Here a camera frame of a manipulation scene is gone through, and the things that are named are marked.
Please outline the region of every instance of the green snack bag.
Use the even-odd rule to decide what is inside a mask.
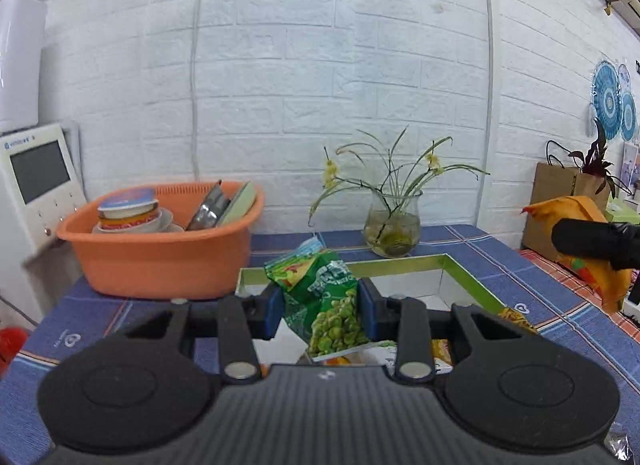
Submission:
[[[311,357],[369,342],[356,316],[357,281],[338,254],[311,238],[291,254],[265,265],[284,291],[284,319],[308,343]]]

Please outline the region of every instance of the white brick wall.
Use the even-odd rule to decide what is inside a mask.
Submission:
[[[46,0],[40,112],[81,125],[89,198],[191,177],[189,55],[194,0]],[[601,0],[499,0],[502,95],[486,230],[516,247],[535,163],[554,138],[585,148],[594,64],[640,58]],[[488,98],[486,0],[202,0],[196,81],[205,178],[252,178],[258,230],[306,229],[322,147],[364,128],[402,157],[451,134],[445,161],[481,164]],[[640,82],[634,75],[634,82]],[[610,159],[619,162],[620,140]],[[425,224],[473,222],[478,182],[447,174]],[[357,228],[368,198],[336,196],[317,228]]]

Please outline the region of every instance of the blue decorative fan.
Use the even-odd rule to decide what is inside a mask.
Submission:
[[[631,91],[631,75],[629,75],[629,70],[626,69],[626,64],[618,66],[618,80],[620,82],[620,91],[623,93]]]
[[[622,93],[622,125],[620,131],[626,141],[630,141],[636,130],[636,103],[631,93]]]
[[[604,60],[596,66],[593,75],[592,103],[607,140],[617,135],[622,122],[618,72],[613,64]]]

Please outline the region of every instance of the table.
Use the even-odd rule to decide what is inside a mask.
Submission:
[[[376,259],[356,230],[318,234],[343,260]],[[298,246],[310,234],[257,235],[251,265],[260,267]],[[497,239],[471,225],[425,226],[412,255],[448,254],[504,304],[523,312],[540,333],[587,356],[615,379],[622,423],[640,451],[640,344],[596,305],[549,276]],[[15,465],[28,465],[49,448],[36,408],[38,384],[49,369],[101,337],[156,310],[160,302],[100,295],[81,279],[43,320],[0,383],[0,451]],[[217,372],[215,339],[198,339],[195,361]]]

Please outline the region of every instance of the round black pad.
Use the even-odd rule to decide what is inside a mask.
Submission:
[[[524,452],[602,442],[620,403],[607,371],[536,335],[474,346],[444,391],[467,430]]]
[[[165,443],[210,400],[207,375],[159,341],[106,339],[53,369],[38,391],[57,445],[116,454]]]

